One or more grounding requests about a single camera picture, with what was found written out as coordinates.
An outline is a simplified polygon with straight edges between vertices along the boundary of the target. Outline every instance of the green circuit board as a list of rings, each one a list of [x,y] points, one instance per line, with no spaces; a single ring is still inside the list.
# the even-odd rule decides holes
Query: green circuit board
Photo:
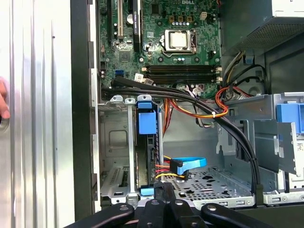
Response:
[[[109,86],[115,77],[115,70],[123,70],[124,77],[134,79],[136,73],[142,73],[146,64],[150,65],[220,65],[219,23],[216,0],[142,0],[142,47],[140,52],[133,48],[133,25],[128,25],[128,0],[123,0],[123,39],[112,36],[109,42],[109,22],[118,23],[118,1],[112,0],[112,16],[105,15],[109,0],[100,0],[100,62],[105,69],[102,83]],[[209,19],[201,20],[202,12],[207,12]],[[166,29],[195,29],[197,50],[193,55],[177,54],[166,57],[162,53],[161,38]],[[214,51],[212,58],[209,52]],[[201,86],[202,96],[209,96],[217,89],[215,83]]]

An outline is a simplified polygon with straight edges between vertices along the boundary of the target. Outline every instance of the cpu socket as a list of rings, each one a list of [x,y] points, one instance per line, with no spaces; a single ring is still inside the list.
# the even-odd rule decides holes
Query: cpu socket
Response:
[[[196,53],[193,30],[167,29],[160,43],[165,53]]]

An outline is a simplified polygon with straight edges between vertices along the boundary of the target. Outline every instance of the dell logo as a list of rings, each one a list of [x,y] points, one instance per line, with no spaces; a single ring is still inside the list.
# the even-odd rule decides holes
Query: dell logo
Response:
[[[188,1],[188,0],[182,0],[181,3],[182,4],[194,5],[194,0],[190,0],[190,1]]]

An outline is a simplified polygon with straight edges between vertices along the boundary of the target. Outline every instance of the screw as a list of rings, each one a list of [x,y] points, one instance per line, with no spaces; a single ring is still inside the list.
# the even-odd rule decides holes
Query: screw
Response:
[[[183,202],[181,200],[177,200],[177,201],[175,201],[175,204],[180,206],[183,204]]]
[[[128,210],[127,207],[120,207],[119,210]]]
[[[159,205],[159,202],[157,202],[156,200],[153,200],[151,204],[152,205]]]
[[[208,209],[208,210],[211,210],[211,211],[216,211],[216,210],[217,210],[217,208],[214,207],[213,205],[208,205],[208,206],[207,206],[207,209]]]

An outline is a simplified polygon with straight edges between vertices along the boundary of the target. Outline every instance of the finger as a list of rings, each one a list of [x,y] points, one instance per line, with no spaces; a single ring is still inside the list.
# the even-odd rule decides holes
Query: finger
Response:
[[[3,97],[6,97],[6,89],[5,89],[5,86],[4,86],[4,83],[3,81],[0,79],[0,95],[2,95]]]
[[[6,105],[4,98],[0,95],[0,116],[3,119],[8,119],[10,118],[10,112],[9,112],[9,108]]]

